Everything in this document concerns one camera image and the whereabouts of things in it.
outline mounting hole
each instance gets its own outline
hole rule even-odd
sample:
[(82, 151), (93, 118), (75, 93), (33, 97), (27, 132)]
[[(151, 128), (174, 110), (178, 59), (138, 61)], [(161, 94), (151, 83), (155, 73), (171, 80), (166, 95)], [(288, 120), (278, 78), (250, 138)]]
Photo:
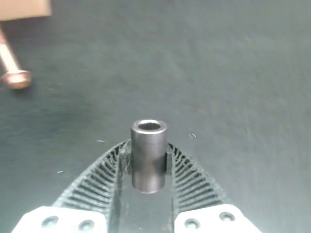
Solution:
[(92, 220), (84, 220), (79, 224), (79, 231), (88, 232), (92, 230), (95, 226), (95, 223)]
[(41, 226), (44, 228), (50, 228), (57, 224), (59, 218), (57, 216), (50, 216), (47, 217), (45, 220), (42, 221)]
[(234, 215), (229, 212), (222, 212), (219, 215), (219, 218), (221, 219), (221, 221), (234, 221), (235, 220)]
[(138, 128), (140, 128), (141, 130), (158, 130), (161, 128), (161, 126), (155, 122), (145, 122), (140, 123), (138, 125)]
[(185, 227), (188, 229), (198, 229), (200, 227), (200, 223), (194, 218), (189, 218), (185, 221)]

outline debris speck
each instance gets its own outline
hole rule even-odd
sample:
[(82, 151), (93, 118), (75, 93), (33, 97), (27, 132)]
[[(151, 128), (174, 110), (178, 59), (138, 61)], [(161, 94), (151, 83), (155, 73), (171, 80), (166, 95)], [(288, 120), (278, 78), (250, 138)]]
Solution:
[(190, 134), (189, 134), (189, 137), (191, 137), (191, 138), (196, 138), (196, 135), (195, 135), (194, 133), (190, 133)]

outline metal cylinder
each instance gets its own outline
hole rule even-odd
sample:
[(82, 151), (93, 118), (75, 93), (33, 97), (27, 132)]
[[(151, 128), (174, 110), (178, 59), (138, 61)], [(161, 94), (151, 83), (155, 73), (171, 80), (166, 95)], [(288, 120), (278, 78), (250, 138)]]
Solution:
[(132, 124), (132, 185), (142, 193), (159, 191), (165, 184), (167, 125), (143, 119)]

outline cylinder hole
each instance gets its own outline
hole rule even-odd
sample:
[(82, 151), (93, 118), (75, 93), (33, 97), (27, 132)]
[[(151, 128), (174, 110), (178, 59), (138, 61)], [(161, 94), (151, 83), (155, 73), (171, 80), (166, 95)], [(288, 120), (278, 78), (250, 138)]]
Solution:
[(140, 128), (141, 130), (158, 130), (161, 128), (161, 126), (154, 122), (146, 122), (139, 124), (138, 128)]
[(41, 226), (44, 228), (50, 228), (57, 224), (59, 218), (57, 216), (50, 216), (43, 220)]
[(219, 218), (222, 220), (222, 221), (234, 221), (235, 220), (235, 217), (233, 214), (229, 213), (229, 212), (222, 212), (220, 215), (219, 215)]
[(194, 218), (189, 218), (185, 221), (185, 227), (188, 229), (198, 229), (200, 227), (200, 223)]
[(91, 231), (95, 226), (95, 223), (92, 220), (85, 220), (80, 223), (79, 231), (81, 232), (88, 232)]

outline bolt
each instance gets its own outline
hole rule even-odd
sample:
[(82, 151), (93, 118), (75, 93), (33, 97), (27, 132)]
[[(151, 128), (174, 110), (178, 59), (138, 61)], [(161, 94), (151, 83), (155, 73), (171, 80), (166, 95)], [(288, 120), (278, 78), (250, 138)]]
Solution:
[(30, 72), (22, 70), (0, 27), (0, 59), (6, 72), (1, 78), (12, 89), (24, 89), (30, 86)]

